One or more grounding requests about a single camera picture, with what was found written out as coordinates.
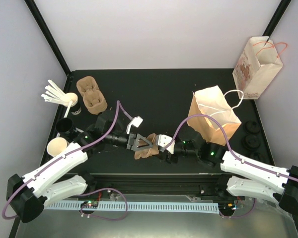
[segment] orange bag handle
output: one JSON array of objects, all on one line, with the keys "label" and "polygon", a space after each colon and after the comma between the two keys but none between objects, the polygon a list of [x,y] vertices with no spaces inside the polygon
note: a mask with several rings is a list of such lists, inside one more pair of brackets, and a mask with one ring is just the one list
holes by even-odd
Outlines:
[{"label": "orange bag handle", "polygon": [[272,46],[270,46],[270,47],[264,47],[264,48],[262,48],[259,52],[261,52],[263,49],[274,48],[274,47],[275,47],[276,45],[278,45],[278,44],[285,44],[285,45],[286,45],[285,48],[283,48],[283,50],[277,55],[277,58],[279,58],[280,55],[282,54],[282,52],[284,52],[284,50],[288,47],[288,44],[287,44],[286,42],[278,42],[278,43],[276,43],[276,44],[273,45],[271,42],[268,42],[268,41],[257,42],[257,43],[255,43],[253,46],[256,46],[256,45],[258,45],[258,44],[260,44],[260,43],[269,43],[269,44],[271,44]]}]

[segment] robotic arm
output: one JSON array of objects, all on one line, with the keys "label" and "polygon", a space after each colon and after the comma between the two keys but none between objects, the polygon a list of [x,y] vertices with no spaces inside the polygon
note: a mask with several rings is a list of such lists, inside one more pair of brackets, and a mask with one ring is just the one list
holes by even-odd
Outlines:
[{"label": "robotic arm", "polygon": [[[57,182],[65,173],[75,166],[85,162],[93,153],[97,153],[104,148],[104,144],[114,144],[127,150],[138,151],[148,149],[153,144],[140,134],[130,133],[131,127],[138,127],[142,122],[140,117],[132,119],[123,131],[123,126],[117,124],[114,130],[104,137],[104,139],[94,146],[79,150],[107,131],[111,122],[111,112],[103,112],[98,117],[95,124],[86,131],[80,133],[74,141],[58,156],[51,159],[38,169],[19,177],[17,174],[10,177],[7,186],[6,199],[10,197],[21,186],[31,180],[24,188],[11,200],[10,205],[21,218],[27,223],[41,214],[45,207],[65,199],[88,191],[95,190],[93,178],[90,175],[76,175],[71,179]],[[226,148],[217,144],[206,143],[201,135],[191,127],[183,130],[176,140],[164,150],[164,147],[172,140],[167,135],[158,135],[156,145],[160,149],[160,155],[168,163],[177,163],[178,157],[195,156],[198,163],[215,166],[221,164],[221,170],[245,178],[236,176],[226,176],[220,182],[219,187],[224,187],[225,192],[233,196],[250,196],[265,199],[279,206],[285,211],[298,215],[298,182],[291,181],[284,177],[273,176],[260,169],[253,168],[246,163],[238,161]],[[77,150],[66,156],[69,151]],[[278,168],[264,163],[257,162],[250,158],[238,155],[243,160],[269,168],[281,174],[291,175],[298,178],[298,167],[293,166],[289,171],[285,168]]]}]

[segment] black tabletop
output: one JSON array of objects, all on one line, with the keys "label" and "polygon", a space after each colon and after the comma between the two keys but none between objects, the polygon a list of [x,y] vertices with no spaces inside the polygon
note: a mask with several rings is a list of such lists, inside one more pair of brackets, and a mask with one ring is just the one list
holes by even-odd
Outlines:
[{"label": "black tabletop", "polygon": [[[89,113],[84,106],[76,82],[92,76],[105,96],[108,109],[115,110],[120,100],[126,111],[133,117],[141,116],[144,121],[133,132],[148,136],[151,133],[173,134],[180,122],[188,116],[192,93],[218,85],[224,92],[236,89],[232,69],[131,69],[131,70],[77,70],[73,72],[69,92],[78,94],[82,112],[69,115],[76,127],[86,129],[96,122],[97,116]],[[226,96],[234,106],[239,102],[237,93]],[[234,109],[242,125],[231,138],[233,150],[248,156],[251,151],[242,146],[242,139],[248,135],[247,121],[260,123],[253,100],[243,100]],[[272,163],[263,130],[256,135],[261,145],[257,152]],[[135,160],[134,153],[122,148],[106,146],[105,151],[89,158],[75,167],[70,174],[86,170],[91,174],[219,174],[220,165],[210,168],[201,165],[194,158],[179,158],[178,164],[168,164],[157,157]]]}]

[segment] white paper bag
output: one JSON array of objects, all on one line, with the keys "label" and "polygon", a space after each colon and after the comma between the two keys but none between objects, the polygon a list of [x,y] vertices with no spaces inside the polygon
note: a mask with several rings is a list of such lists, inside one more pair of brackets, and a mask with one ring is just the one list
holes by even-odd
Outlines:
[{"label": "white paper bag", "polygon": [[236,88],[245,99],[258,99],[283,67],[273,41],[267,40],[268,36],[251,37],[234,68]]},{"label": "white paper bag", "polygon": [[[238,107],[242,102],[235,107],[230,107],[225,99],[225,95],[231,90],[222,93],[218,86],[205,88],[193,94],[189,115],[206,114],[217,120],[224,128],[227,137],[230,139],[241,125],[241,121],[233,112],[233,109]],[[225,145],[226,141],[221,129],[211,120],[204,117],[193,117],[187,121],[188,125],[199,132],[203,139],[207,142],[212,142],[220,145]]]}]

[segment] bag handle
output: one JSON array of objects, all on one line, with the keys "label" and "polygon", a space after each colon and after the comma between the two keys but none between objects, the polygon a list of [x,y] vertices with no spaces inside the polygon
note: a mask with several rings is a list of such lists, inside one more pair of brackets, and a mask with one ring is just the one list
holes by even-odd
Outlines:
[{"label": "bag handle", "polygon": [[[239,100],[239,103],[238,103],[236,106],[234,106],[234,107],[231,108],[231,110],[233,110],[233,109],[239,107],[239,105],[242,103],[242,101],[243,101],[243,99],[244,99],[244,92],[241,91],[241,90],[239,90],[239,89],[233,89],[233,90],[229,90],[229,91],[227,91],[227,92],[224,94],[224,97],[225,97],[228,93],[231,93],[231,92],[240,92],[240,93],[242,93],[242,97],[241,97],[241,99]],[[206,108],[211,108],[211,109],[214,109],[214,110],[217,110],[217,111],[218,111],[218,112],[212,113],[212,114],[210,115],[210,117],[213,116],[213,115],[215,115],[215,114],[218,114],[218,113],[224,113],[224,112],[225,112],[225,111],[221,111],[221,110],[219,110],[219,109],[217,109],[217,108],[214,108],[214,107],[206,106],[206,105],[204,105],[204,104],[202,104],[202,103],[199,103],[198,105],[199,105],[199,106],[206,107]]]},{"label": "bag handle", "polygon": [[257,42],[257,43],[255,43],[253,46],[256,46],[256,45],[258,45],[258,44],[260,44],[260,43],[269,43],[269,44],[271,44],[272,46],[270,46],[270,47],[264,47],[264,48],[262,48],[259,52],[261,52],[263,49],[269,49],[269,48],[274,48],[276,45],[278,45],[278,44],[285,44],[286,46],[285,46],[285,48],[283,48],[283,50],[277,55],[277,58],[279,58],[280,57],[280,55],[282,54],[282,52],[284,52],[284,50],[288,47],[288,44],[286,43],[286,42],[278,42],[278,43],[276,43],[276,44],[272,44],[271,42],[269,42],[269,41],[261,41],[261,42]]}]

